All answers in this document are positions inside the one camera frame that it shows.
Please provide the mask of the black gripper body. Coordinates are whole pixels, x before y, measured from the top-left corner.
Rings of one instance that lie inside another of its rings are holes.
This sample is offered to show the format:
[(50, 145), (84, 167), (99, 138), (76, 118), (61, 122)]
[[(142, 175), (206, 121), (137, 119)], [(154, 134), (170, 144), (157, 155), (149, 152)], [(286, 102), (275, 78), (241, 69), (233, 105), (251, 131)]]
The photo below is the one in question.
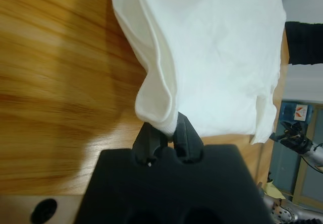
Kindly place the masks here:
[(298, 154), (305, 154), (310, 151), (313, 143), (306, 137), (299, 122), (289, 123), (283, 121), (281, 124), (285, 128), (283, 138), (280, 140), (282, 145)]

